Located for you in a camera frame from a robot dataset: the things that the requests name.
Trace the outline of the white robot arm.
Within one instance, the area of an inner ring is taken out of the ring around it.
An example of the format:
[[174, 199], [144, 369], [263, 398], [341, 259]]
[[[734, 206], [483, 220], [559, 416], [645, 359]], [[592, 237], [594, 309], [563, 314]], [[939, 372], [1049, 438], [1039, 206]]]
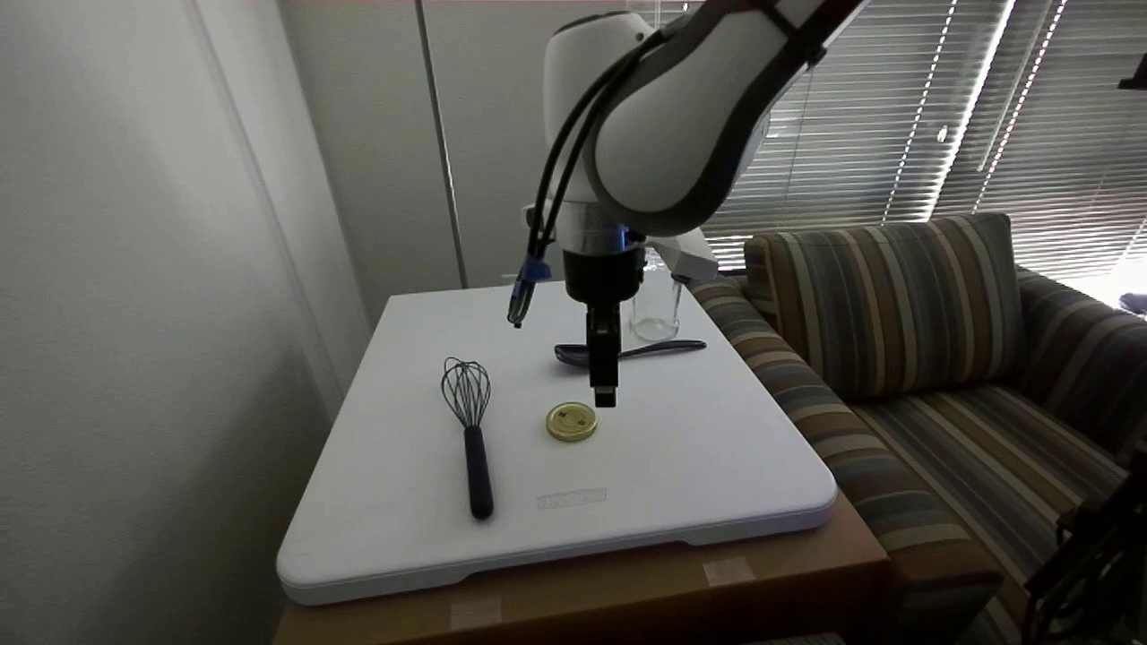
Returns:
[[585, 305], [587, 388], [617, 403], [620, 305], [645, 238], [704, 224], [733, 194], [759, 119], [869, 0], [698, 0], [654, 28], [635, 10], [559, 25], [545, 46], [545, 128], [568, 146], [553, 206], [568, 294]]

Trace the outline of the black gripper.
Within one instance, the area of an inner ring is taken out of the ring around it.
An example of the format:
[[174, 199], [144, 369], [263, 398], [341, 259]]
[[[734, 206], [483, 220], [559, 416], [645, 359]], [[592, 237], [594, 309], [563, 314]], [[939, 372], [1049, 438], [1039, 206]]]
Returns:
[[[643, 287], [643, 253], [563, 253], [568, 294], [587, 309], [587, 346], [620, 352], [620, 305]], [[592, 359], [594, 408], [617, 408], [617, 359]]]

